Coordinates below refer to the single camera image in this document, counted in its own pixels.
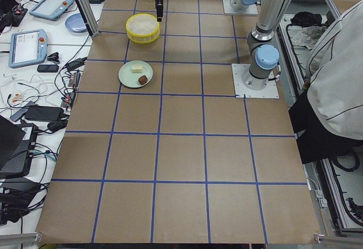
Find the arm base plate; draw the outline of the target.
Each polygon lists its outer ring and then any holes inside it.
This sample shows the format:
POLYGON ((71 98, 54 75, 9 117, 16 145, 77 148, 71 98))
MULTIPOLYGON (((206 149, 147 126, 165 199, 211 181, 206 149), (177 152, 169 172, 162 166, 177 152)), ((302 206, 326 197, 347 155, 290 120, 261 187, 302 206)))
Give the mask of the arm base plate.
POLYGON ((234 91, 236 98, 279 99, 277 83, 273 80, 273 70, 269 77, 254 78, 250 74, 250 64, 232 64, 234 91))
POLYGON ((259 0, 222 0, 224 14, 258 16, 256 3, 259 0))

